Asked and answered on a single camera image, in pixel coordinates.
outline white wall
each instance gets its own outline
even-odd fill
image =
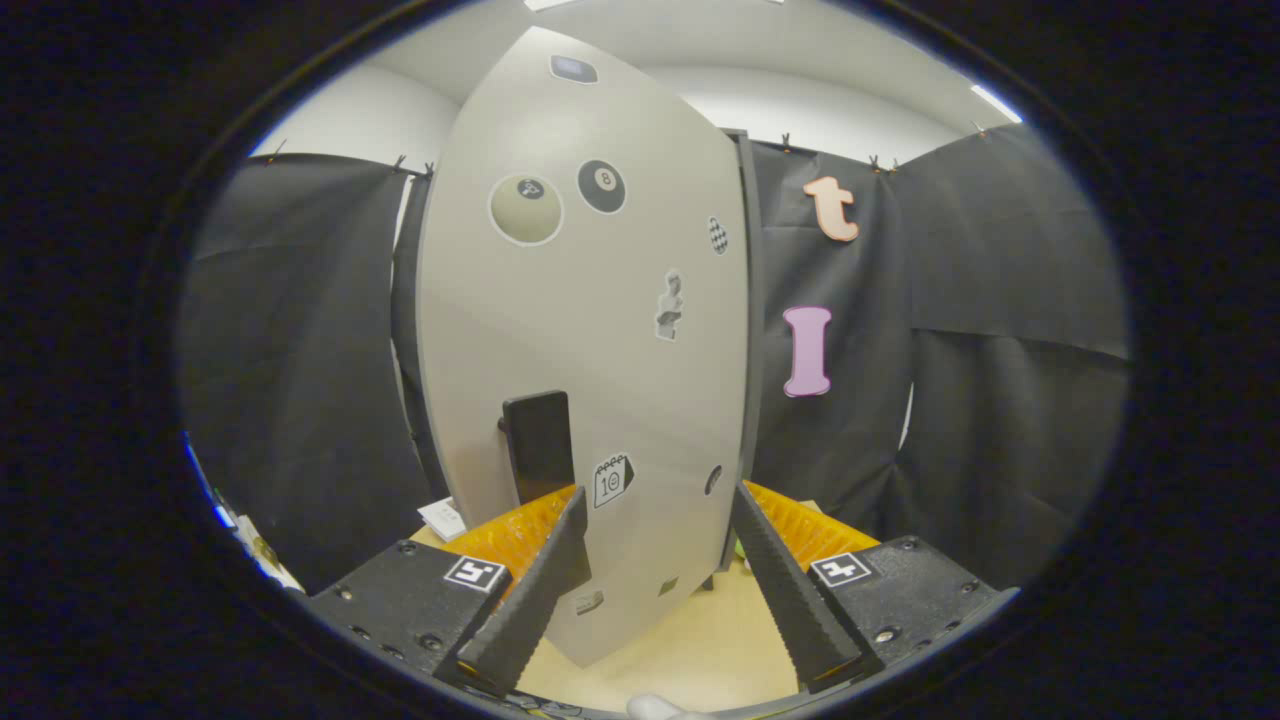
[[[820,81],[765,70],[716,67],[641,68],[712,123],[748,131],[751,140],[822,150],[852,160],[879,155],[906,163],[964,133],[901,105]]]
[[[718,67],[641,68],[712,123],[746,129],[753,140],[822,150],[888,167],[959,140],[960,133],[879,97],[808,78]],[[320,152],[421,170],[444,146],[458,106],[416,79],[364,64],[319,90],[257,146]]]
[[[425,85],[361,64],[316,91],[269,135],[253,155],[319,152],[425,169],[448,137],[458,106]]]

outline black curtain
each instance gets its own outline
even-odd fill
[[[406,177],[347,158],[251,160],[188,270],[177,373],[192,443],[308,592],[416,532],[430,498],[389,342]]]
[[[1102,478],[1128,388],[1124,288],[1088,196],[1024,126],[895,173],[764,143],[755,169],[769,282],[753,479],[1025,583]],[[851,243],[822,234],[801,190],[823,176],[854,193]],[[833,314],[824,396],[782,393],[795,305]]]
[[[422,242],[422,219],[431,188],[430,176],[413,178],[396,241],[392,269],[392,342],[399,364],[401,388],[404,392],[404,415],[410,436],[417,448],[419,462],[431,491],[431,500],[449,496],[440,457],[435,452],[431,424],[426,414],[422,372],[417,360],[417,249]]]
[[[760,421],[753,480],[868,533],[882,532],[879,498],[897,451],[910,384],[910,297],[895,188],[870,165],[824,152],[753,143],[763,238],[751,245],[767,278]],[[803,186],[831,176],[854,195],[852,242],[818,228]],[[787,397],[791,327],[782,313],[819,305],[831,389]]]

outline table surface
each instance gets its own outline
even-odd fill
[[[443,544],[428,527],[410,539]],[[716,589],[695,591],[650,630],[588,667],[543,638],[516,689],[620,712],[641,693],[704,712],[795,694],[795,667],[755,577],[735,556],[728,570],[714,575],[714,584]]]

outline black phone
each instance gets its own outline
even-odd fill
[[[502,420],[521,505],[573,484],[567,392],[503,401]]]

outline gray panel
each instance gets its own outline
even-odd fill
[[[598,81],[552,74],[550,55],[589,63]],[[579,177],[593,160],[621,187],[584,192]],[[504,237],[489,215],[494,188],[525,176],[562,210],[556,231],[532,243]],[[612,192],[623,193],[616,210]],[[440,159],[417,295],[431,427],[474,525],[516,506],[495,427],[502,402],[568,393],[596,575],[561,601],[548,635],[577,662],[627,642],[719,564],[735,483],[705,488],[717,465],[740,477],[749,324],[741,192],[733,142],[692,108],[620,60],[540,28],[476,88]],[[532,213],[543,201],[511,200],[503,213]],[[723,254],[709,218],[727,233]],[[548,227],[543,214],[503,223]],[[620,456],[634,473],[622,489],[607,483]],[[596,502],[596,492],[621,495]],[[598,592],[603,602],[579,615],[577,596],[588,606]]]

